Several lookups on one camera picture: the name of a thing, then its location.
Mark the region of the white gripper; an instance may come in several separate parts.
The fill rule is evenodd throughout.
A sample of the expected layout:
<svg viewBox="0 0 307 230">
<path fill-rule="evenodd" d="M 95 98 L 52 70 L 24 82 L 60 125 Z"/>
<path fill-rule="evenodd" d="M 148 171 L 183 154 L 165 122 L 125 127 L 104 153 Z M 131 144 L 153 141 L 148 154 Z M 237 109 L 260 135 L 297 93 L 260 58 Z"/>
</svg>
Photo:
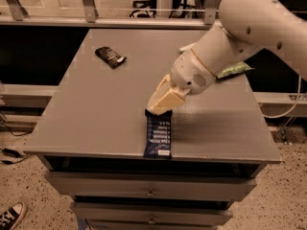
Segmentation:
<svg viewBox="0 0 307 230">
<path fill-rule="evenodd" d="M 147 109 L 154 115 L 161 115 L 180 107 L 185 103 L 188 93 L 190 95 L 202 93 L 215 82 L 215 79 L 216 77 L 203 66 L 194 52 L 187 50 L 175 60 L 171 77 L 169 74 L 165 75 L 155 89 L 148 101 Z M 172 87 L 172 82 L 180 89 Z"/>
</svg>

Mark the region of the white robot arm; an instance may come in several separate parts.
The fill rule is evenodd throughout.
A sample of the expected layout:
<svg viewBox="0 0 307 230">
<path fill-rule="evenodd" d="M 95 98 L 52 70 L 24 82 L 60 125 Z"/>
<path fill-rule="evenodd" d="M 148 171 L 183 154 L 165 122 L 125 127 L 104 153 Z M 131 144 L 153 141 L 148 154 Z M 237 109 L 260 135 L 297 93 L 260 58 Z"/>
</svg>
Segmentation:
<svg viewBox="0 0 307 230">
<path fill-rule="evenodd" d="M 175 60 L 147 104 L 161 115 L 202 93 L 223 70 L 267 49 L 307 80 L 307 21 L 278 0 L 222 0 L 220 22 Z"/>
</svg>

